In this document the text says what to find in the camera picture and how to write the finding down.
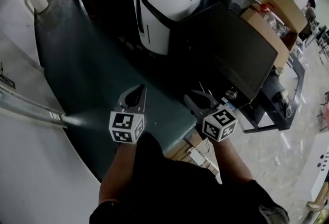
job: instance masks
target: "person in background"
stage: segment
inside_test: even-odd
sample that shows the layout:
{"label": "person in background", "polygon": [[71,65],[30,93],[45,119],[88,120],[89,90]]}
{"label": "person in background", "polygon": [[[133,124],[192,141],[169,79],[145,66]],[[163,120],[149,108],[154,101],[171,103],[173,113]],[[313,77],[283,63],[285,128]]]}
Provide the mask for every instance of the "person in background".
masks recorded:
{"label": "person in background", "polygon": [[311,24],[316,18],[316,13],[315,13],[315,0],[308,0],[306,4],[306,12],[305,12],[305,17],[307,19],[307,25],[305,28],[299,33],[299,37],[301,38],[302,41],[307,39],[310,35],[312,35],[312,29],[311,29]]}
{"label": "person in background", "polygon": [[223,184],[206,168],[165,158],[149,133],[137,144],[119,145],[89,223],[199,217],[216,223],[288,224],[287,212],[253,179],[231,141],[212,143]]}

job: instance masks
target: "dark green table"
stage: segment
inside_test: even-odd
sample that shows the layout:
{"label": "dark green table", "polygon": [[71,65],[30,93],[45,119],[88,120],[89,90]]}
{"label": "dark green table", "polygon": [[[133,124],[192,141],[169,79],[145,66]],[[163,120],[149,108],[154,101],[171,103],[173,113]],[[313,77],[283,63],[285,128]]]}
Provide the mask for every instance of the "dark green table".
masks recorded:
{"label": "dark green table", "polygon": [[166,89],[152,67],[127,57],[89,19],[79,0],[54,0],[47,10],[35,27],[40,61],[67,113],[67,135],[97,177],[105,175],[114,157],[109,115],[128,88],[147,86],[147,130],[164,152],[193,129],[196,120],[177,100],[179,95]]}

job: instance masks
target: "cable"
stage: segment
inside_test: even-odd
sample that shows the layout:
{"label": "cable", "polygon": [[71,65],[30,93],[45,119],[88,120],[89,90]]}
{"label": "cable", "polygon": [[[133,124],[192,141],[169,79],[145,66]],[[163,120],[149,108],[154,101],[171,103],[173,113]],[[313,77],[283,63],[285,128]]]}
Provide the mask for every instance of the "cable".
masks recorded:
{"label": "cable", "polygon": [[207,151],[206,153],[202,154],[202,155],[207,155],[207,154],[210,155],[210,164],[209,164],[208,167],[205,167],[204,164],[202,164],[202,165],[204,166],[204,168],[209,168],[209,167],[211,166],[211,162],[212,162],[212,157],[211,157],[211,152],[210,152],[210,150],[211,150],[212,148],[214,148],[214,147],[211,147],[211,146],[209,145],[209,139],[207,139],[206,146],[207,146],[207,148],[208,148],[208,151]]}
{"label": "cable", "polygon": [[188,157],[189,154],[186,153],[186,155],[184,155],[181,160],[183,160],[184,158]]}
{"label": "cable", "polygon": [[270,167],[270,165],[271,165],[271,163],[272,163],[273,158],[274,158],[275,156],[278,156],[278,155],[280,155],[280,153],[277,153],[277,154],[275,154],[274,156],[271,157],[271,159],[270,159],[270,161],[269,161],[269,164],[268,164],[268,166],[267,166],[267,168],[266,168],[266,170],[265,170],[263,176],[262,176],[261,178],[259,178],[259,179],[257,179],[257,177],[258,177],[259,173],[260,173],[263,169],[260,169],[260,170],[258,171],[258,173],[257,173],[256,176],[255,176],[255,180],[256,180],[256,181],[260,181],[260,180],[262,180],[262,179],[264,178],[264,176],[265,176],[266,173],[268,172],[268,169],[269,169],[269,167]]}

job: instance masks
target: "power strip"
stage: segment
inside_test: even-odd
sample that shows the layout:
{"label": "power strip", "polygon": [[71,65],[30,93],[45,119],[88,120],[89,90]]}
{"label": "power strip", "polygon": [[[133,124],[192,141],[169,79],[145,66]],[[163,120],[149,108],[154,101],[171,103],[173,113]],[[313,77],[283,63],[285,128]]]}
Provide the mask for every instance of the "power strip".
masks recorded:
{"label": "power strip", "polygon": [[200,155],[194,147],[190,148],[187,153],[198,166],[201,166],[204,162],[206,162],[204,157]]}

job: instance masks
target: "person's arm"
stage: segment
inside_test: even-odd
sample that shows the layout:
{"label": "person's arm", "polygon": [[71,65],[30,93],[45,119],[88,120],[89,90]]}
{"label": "person's arm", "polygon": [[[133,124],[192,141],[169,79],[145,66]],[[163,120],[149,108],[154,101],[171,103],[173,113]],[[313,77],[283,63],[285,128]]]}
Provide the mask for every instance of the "person's arm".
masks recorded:
{"label": "person's arm", "polygon": [[237,154],[228,138],[219,143],[212,141],[212,144],[223,183],[247,183],[253,180],[249,168]]}
{"label": "person's arm", "polygon": [[120,201],[133,175],[136,144],[121,144],[100,187],[98,203]]}

